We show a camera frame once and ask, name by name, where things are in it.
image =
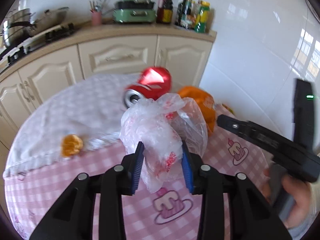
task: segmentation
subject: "plastic bag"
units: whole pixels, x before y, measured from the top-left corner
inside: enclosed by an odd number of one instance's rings
[[[165,94],[157,101],[139,99],[121,118],[120,139],[126,153],[134,153],[138,142],[145,146],[141,178],[149,192],[163,182],[182,178],[182,141],[201,157],[208,142],[207,127],[192,98]]]

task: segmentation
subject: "wooden countertop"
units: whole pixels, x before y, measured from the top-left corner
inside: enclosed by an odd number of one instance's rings
[[[101,25],[97,27],[84,27],[78,30],[72,36],[50,43],[47,46],[40,48],[19,60],[17,63],[5,68],[1,72],[0,69],[0,82],[6,77],[17,71],[24,65],[43,57],[51,52],[76,45],[83,42],[105,39],[110,37],[130,36],[130,35],[169,35],[185,38],[192,38],[203,40],[213,43],[216,39],[217,33],[210,31],[210,34],[196,33],[193,31],[183,30],[175,25]]]

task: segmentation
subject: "green bottle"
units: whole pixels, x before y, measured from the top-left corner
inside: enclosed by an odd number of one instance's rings
[[[203,1],[196,19],[195,31],[197,33],[205,33],[210,12],[210,3]]]

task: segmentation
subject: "green electric cooker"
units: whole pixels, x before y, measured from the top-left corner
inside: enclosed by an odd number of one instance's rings
[[[113,18],[119,23],[152,23],[156,20],[151,0],[122,0],[115,3]]]

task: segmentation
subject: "pink cup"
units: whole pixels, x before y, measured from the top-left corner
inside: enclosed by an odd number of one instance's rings
[[[92,26],[99,26],[102,24],[102,12],[93,11],[91,14]]]

